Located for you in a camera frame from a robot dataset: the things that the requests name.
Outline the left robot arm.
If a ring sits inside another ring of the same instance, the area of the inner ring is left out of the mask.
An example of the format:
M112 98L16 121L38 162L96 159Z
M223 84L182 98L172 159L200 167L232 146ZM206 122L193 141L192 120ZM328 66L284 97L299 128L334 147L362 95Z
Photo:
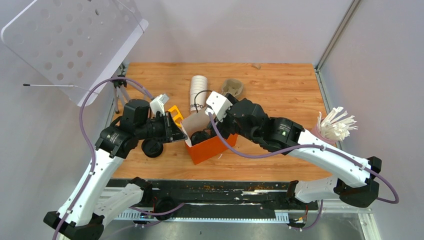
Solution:
M122 115L101 131L95 144L89 143L91 159L67 201L57 211L48 212L43 221L70 240L98 240L105 227L120 213L153 201L153 186L135 177L120 192L103 203L98 200L114 172L140 140L159 144L187 139L170 112L153 112L150 102L132 99Z

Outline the orange paper bag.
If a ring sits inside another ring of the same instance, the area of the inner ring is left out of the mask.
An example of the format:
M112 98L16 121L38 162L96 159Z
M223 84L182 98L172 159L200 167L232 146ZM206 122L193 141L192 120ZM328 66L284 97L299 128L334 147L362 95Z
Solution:
M192 162L197 165L212 157L215 157L224 152L227 147L219 139L216 132L214 131L209 115L205 114L207 104L205 102L205 108L196 111L189 115L182 121L182 130L187 135L185 140L185 148L190 156ZM191 144L191 136L196 131L205 130L210 134L210 138L199 144Z

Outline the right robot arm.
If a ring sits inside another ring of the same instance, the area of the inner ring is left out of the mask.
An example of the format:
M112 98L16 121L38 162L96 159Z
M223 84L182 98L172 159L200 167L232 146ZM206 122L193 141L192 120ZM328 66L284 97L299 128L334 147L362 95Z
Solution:
M285 195L290 208L329 199L366 208L378 199L380 185L375 178L381 171L379 158L349 155L288 118L268 116L259 104L248 99L237 100L213 92L206 104L205 114L211 117L214 131L221 139L239 135L268 154L293 156L331 173L319 180L291 181Z

